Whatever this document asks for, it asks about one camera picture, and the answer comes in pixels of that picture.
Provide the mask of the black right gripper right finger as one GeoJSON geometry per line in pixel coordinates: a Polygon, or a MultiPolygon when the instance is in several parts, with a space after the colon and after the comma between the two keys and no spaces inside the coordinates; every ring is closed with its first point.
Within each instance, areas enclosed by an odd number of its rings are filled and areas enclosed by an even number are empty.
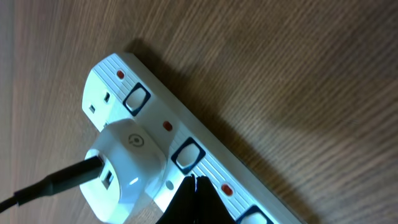
{"type": "Polygon", "coordinates": [[[199,224],[235,224],[224,203],[220,199],[210,179],[197,177],[195,192],[196,223],[199,224]]]}

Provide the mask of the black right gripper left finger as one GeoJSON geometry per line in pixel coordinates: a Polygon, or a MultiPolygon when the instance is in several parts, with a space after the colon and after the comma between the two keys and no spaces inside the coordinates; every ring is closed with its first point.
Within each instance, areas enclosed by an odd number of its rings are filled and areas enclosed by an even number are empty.
{"type": "Polygon", "coordinates": [[[156,224],[194,224],[195,177],[186,176],[156,224]]]}

